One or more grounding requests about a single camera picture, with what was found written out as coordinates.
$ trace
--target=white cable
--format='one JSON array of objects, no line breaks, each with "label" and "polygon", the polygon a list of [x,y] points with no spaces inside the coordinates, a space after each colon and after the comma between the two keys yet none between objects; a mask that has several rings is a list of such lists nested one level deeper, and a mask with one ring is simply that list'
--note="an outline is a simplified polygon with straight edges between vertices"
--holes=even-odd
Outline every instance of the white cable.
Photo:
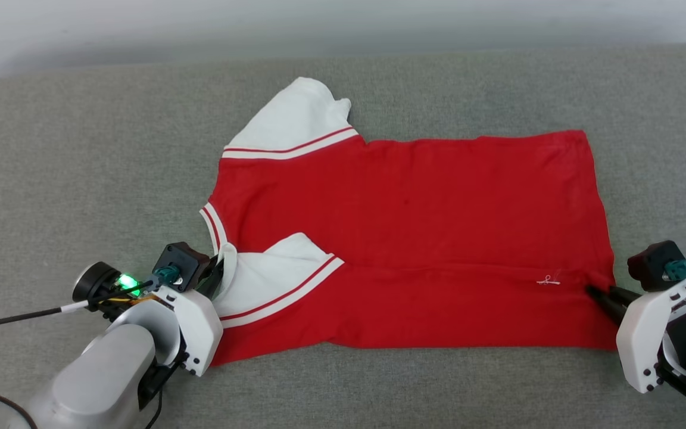
[{"label": "white cable", "polygon": [[73,304],[68,304],[68,305],[63,305],[60,307],[60,312],[62,313],[70,313],[74,312],[75,310],[83,309],[89,305],[89,301],[79,301],[79,302],[74,302]]}]

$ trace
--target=white sleeve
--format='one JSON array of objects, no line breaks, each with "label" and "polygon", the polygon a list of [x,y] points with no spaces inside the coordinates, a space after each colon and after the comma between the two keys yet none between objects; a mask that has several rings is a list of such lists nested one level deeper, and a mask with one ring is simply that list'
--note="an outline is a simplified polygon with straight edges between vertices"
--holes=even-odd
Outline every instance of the white sleeve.
[{"label": "white sleeve", "polygon": [[335,100],[318,80],[300,77],[275,95],[224,149],[224,158],[286,160],[358,135],[348,98]]},{"label": "white sleeve", "polygon": [[305,234],[283,239],[264,253],[224,249],[224,275],[213,299],[224,328],[259,321],[280,312],[322,283],[343,265],[324,253]]}]

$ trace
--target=embroidered logo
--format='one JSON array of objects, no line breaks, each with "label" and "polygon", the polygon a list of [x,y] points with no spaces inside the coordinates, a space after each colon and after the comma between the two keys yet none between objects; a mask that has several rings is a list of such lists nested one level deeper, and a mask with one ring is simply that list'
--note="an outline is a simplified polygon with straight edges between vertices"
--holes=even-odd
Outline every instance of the embroidered logo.
[{"label": "embroidered logo", "polygon": [[537,282],[539,285],[560,285],[560,282],[558,282],[557,277],[560,275],[560,269],[558,269],[557,272],[555,272],[555,278],[553,279],[550,277],[550,275],[547,275],[544,277],[544,280],[541,280]]}]

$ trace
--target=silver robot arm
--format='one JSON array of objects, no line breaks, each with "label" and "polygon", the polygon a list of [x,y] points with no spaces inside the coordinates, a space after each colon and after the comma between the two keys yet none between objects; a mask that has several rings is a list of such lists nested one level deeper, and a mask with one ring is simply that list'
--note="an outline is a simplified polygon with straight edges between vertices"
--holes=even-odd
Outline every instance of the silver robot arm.
[{"label": "silver robot arm", "polygon": [[[41,388],[26,410],[40,429],[129,429],[141,411],[139,382],[154,356],[147,329],[114,329]],[[8,427],[28,429],[22,418]]]},{"label": "silver robot arm", "polygon": [[[223,334],[211,301],[219,267],[186,244],[166,249],[149,291],[89,307],[112,324],[31,397],[25,408],[39,429],[131,429],[177,368],[198,377],[207,370]],[[74,286],[74,301],[107,295],[124,276],[105,263],[90,266]],[[8,427],[29,426],[13,418]]]}]

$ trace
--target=gray couch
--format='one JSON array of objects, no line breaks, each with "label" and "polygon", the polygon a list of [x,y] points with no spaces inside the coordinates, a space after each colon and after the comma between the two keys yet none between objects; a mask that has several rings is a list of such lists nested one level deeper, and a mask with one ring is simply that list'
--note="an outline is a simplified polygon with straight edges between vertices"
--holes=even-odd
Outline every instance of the gray couch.
[{"label": "gray couch", "polygon": [[[144,275],[169,242],[208,251],[221,148],[296,76],[351,98],[367,139],[583,129],[618,283],[639,290],[625,261],[647,244],[686,252],[686,45],[52,71],[0,80],[0,317],[69,301],[93,261]],[[525,329],[537,309],[509,305]],[[0,326],[0,394],[27,402],[106,326]],[[156,427],[686,427],[686,400],[633,391],[616,353],[322,344],[177,373]]]}]

